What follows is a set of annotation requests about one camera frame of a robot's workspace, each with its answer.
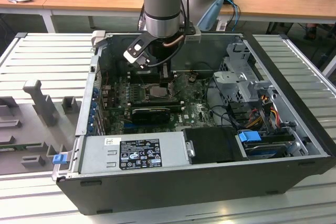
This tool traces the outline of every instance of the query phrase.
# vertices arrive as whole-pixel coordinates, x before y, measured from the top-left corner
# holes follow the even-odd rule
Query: blue latch
[[[54,165],[64,165],[67,163],[68,154],[56,154],[52,159]]]
[[[261,141],[261,137],[257,131],[243,131],[238,136],[241,142]]]

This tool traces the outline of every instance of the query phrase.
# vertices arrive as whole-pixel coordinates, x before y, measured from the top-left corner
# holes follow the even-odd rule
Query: robotic arm
[[[183,3],[183,6],[186,6],[184,16],[191,16],[191,20],[197,22],[196,24],[202,27],[202,30],[209,30],[219,14],[223,0],[183,0]],[[187,13],[187,9],[190,9],[190,7],[192,12]],[[125,51],[124,57],[128,62],[143,69],[157,67],[173,58],[182,47],[183,42],[180,41],[185,38],[188,29],[185,25],[189,23],[189,20],[185,20],[184,33],[179,33],[181,27],[180,15],[181,0],[144,0],[147,31],[142,33]],[[162,55],[167,55],[166,52],[171,52],[172,49],[175,49],[175,51],[164,60],[149,64],[151,62],[145,49],[153,44],[155,44],[156,49],[162,48],[159,51],[159,58]]]

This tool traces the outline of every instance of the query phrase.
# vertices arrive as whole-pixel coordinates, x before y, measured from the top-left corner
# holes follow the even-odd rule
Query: motherboard
[[[209,79],[179,73],[165,83],[119,77],[102,87],[106,133],[137,134],[215,126],[205,104]]]

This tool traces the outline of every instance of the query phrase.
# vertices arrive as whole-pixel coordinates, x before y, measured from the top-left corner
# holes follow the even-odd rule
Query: warning label
[[[159,139],[120,142],[120,169],[153,167],[162,167]]]

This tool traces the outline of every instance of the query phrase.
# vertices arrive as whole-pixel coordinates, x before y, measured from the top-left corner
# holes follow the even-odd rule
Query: blue wire
[[[232,28],[232,31],[234,31],[235,27],[237,25],[237,22],[238,22],[238,9],[237,9],[237,5],[235,3],[233,3],[231,0],[226,0],[226,1],[228,1],[233,6],[233,8],[235,9],[235,12],[236,12],[236,21],[235,21],[235,24],[234,24],[234,26]]]

